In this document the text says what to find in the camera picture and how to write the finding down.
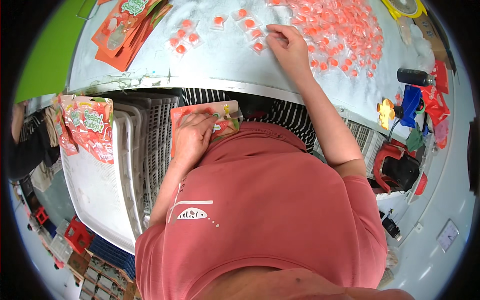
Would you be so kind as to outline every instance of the pink t-shirt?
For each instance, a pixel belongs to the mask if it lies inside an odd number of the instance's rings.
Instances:
[[[211,144],[172,195],[167,223],[135,245],[142,298],[190,299],[246,266],[306,268],[376,288],[386,240],[366,178],[341,178],[273,124],[244,122]]]

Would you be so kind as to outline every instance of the gray floor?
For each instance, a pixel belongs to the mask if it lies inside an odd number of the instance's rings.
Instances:
[[[67,183],[63,170],[58,171],[53,177],[52,184],[45,192],[34,188],[35,195],[45,208],[50,221],[59,226],[63,219],[70,222],[75,215],[72,200],[68,194]]]

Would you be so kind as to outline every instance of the green cloth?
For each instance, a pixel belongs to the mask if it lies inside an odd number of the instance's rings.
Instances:
[[[425,144],[423,140],[423,134],[419,129],[418,123],[416,124],[415,128],[410,132],[410,135],[407,138],[407,149],[409,152],[418,150]]]
[[[75,45],[96,0],[65,0],[39,34],[25,64],[15,103],[65,88]]]

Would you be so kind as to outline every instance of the black thermos bottle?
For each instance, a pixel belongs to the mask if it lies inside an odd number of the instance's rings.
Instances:
[[[396,72],[398,81],[405,84],[415,84],[419,86],[435,85],[435,76],[427,74],[425,71],[412,69],[398,69]]]

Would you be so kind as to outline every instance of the white table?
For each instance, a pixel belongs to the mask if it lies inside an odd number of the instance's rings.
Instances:
[[[196,87],[302,104],[294,84],[285,76],[273,53],[265,50],[259,56],[253,52],[231,17],[226,21],[225,31],[208,29],[215,13],[230,14],[240,8],[251,10],[264,24],[264,29],[266,24],[289,24],[292,15],[289,8],[266,7],[263,0],[197,2],[170,0],[173,9],[151,33],[126,72],[119,72],[94,58],[97,46],[91,37],[117,1],[102,4],[95,16],[85,23],[73,59],[68,91],[93,94],[126,88]],[[412,46],[407,47],[402,42],[397,24],[382,2],[370,0],[370,3],[384,32],[384,56],[374,78],[369,79],[362,73],[351,80],[338,70],[317,81],[343,117],[388,134],[378,125],[376,104],[382,97],[394,99],[401,85],[396,79],[397,69],[415,68],[417,54]],[[186,18],[200,20],[197,31],[206,42],[188,51],[177,62],[170,59],[164,43],[176,31],[176,25]],[[408,127],[398,125],[394,137],[404,141],[409,132]]]

